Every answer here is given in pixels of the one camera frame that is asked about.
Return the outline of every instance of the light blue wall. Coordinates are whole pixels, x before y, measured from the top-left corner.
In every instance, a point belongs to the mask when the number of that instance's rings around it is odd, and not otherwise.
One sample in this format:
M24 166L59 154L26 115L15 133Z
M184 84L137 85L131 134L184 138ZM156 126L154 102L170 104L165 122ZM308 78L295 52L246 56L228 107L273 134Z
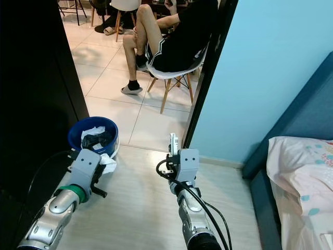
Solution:
M191 148L245 162L333 51L333 0L239 0Z

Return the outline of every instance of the person in background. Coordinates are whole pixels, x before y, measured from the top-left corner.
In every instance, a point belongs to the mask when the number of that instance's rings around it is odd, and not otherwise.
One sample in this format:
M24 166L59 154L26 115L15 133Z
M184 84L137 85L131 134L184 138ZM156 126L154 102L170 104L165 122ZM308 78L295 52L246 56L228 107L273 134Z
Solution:
M140 5L133 35L125 35L123 46L130 72L124 94L142 91L136 70L147 70L146 62L162 72L188 69L195 55L208 43L217 16L217 0L197 0L177 13L176 0L165 0L170 16L156 20L149 5ZM163 37L161 29L176 27Z

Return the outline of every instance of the blue bucket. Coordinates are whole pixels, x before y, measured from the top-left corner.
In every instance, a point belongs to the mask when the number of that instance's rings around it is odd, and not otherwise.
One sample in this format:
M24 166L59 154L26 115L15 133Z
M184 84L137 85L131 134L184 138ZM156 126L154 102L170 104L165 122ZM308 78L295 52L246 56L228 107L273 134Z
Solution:
M114 151L117 150L116 147L118 141L118 127L113 121L105 117L88 117L81 121L78 121L68 132L67 140L69 145L75 150L80 151L82 131L92 129L93 127L98 128L101 126L105 127L105 131L109 132L112 135L113 140L107 146L98 150L94 150L94 152L100 155L106 153L109 156L112 156Z

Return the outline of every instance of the black shorts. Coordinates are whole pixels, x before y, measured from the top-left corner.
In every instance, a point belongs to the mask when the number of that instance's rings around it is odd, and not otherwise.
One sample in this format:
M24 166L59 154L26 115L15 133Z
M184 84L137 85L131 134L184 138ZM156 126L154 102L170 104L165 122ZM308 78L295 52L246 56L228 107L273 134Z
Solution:
M152 54L149 44L146 45L146 57L148 63L162 72L177 72L187 70L189 63L169 43L169 38L162 38L158 44L158 51Z

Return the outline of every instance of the green ring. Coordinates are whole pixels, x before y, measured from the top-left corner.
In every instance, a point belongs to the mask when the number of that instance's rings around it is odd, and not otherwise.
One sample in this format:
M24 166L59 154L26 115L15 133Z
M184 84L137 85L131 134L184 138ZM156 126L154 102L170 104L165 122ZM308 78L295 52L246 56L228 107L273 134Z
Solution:
M80 188L79 186L76 186L76 185L61 186L59 189L61 189L61 190L67 189L67 190L73 191L75 194L78 195L80 203L84 202L84 200L85 200L85 193L84 193L83 189Z

